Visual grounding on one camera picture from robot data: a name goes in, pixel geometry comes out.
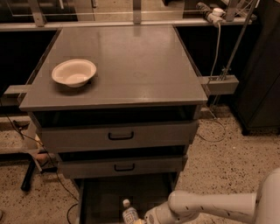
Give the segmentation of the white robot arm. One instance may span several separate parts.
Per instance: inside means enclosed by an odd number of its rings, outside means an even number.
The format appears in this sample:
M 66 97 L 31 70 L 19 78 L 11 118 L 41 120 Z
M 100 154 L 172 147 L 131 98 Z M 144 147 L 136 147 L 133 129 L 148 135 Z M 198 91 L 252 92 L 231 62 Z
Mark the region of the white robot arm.
M 198 195 L 174 191 L 168 200 L 133 224 L 184 224 L 199 214 L 246 224 L 280 224 L 280 168 L 271 171 L 255 193 Z

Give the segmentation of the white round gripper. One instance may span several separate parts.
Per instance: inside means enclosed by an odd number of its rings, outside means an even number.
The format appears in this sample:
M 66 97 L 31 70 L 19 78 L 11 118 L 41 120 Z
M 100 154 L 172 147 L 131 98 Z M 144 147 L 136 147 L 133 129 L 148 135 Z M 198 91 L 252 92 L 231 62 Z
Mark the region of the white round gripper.
M 176 219 L 177 217 L 169 208 L 168 203 L 165 202 L 149 210 L 145 214 L 144 220 L 138 219 L 133 224 L 145 224 L 145 222 L 146 224 L 175 224 Z

